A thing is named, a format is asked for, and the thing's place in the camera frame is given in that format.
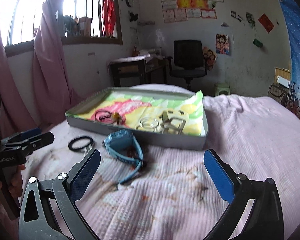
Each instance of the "curtain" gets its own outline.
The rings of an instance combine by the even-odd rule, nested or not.
[[[45,125],[62,122],[65,111],[81,101],[68,80],[58,31],[56,12],[63,1],[46,0],[43,3],[40,26],[34,40],[34,93]]]
[[[294,0],[280,0],[291,47],[291,85],[288,109],[300,119],[300,7]]]
[[[113,31],[114,31],[114,26],[117,21],[113,0],[104,0],[102,18],[105,23],[105,26],[102,30],[103,35],[105,37],[112,37]]]
[[[2,138],[37,127],[24,105],[8,65],[0,33],[0,134]]]

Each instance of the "stool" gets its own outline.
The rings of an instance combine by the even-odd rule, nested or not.
[[[227,96],[230,95],[230,86],[227,83],[215,83],[214,87],[216,91],[216,97],[219,96],[222,92],[227,93]]]

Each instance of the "human hand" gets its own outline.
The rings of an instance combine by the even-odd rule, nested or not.
[[[11,193],[12,197],[18,198],[22,195],[22,176],[21,171],[25,170],[25,165],[19,165],[17,167],[17,172],[11,178],[11,185],[9,186],[9,192]]]

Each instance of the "black mesh basket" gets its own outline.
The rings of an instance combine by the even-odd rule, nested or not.
[[[275,101],[277,101],[280,105],[284,107],[287,107],[288,96],[289,89],[278,83],[273,83],[269,87],[268,97],[273,98]]]

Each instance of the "bed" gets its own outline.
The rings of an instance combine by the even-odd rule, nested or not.
[[[191,93],[167,85],[137,86]],[[300,224],[300,121],[268,97],[237,95],[204,97],[209,134],[204,149],[213,148],[237,173],[264,181],[274,178],[280,194],[284,239]],[[69,127],[54,127],[52,145],[28,157],[24,187],[31,176],[54,179],[80,162],[83,154],[71,152],[68,142],[80,135],[96,141],[101,165],[77,206],[101,239],[202,240],[227,207],[203,165],[204,151],[148,146],[147,168],[129,185],[117,185],[130,167],[112,159],[102,147],[105,136]],[[242,230],[250,212],[249,202],[232,236]],[[58,208],[54,210],[63,232],[71,236]],[[1,213],[3,222],[8,220]],[[9,223],[16,234],[17,226]]]

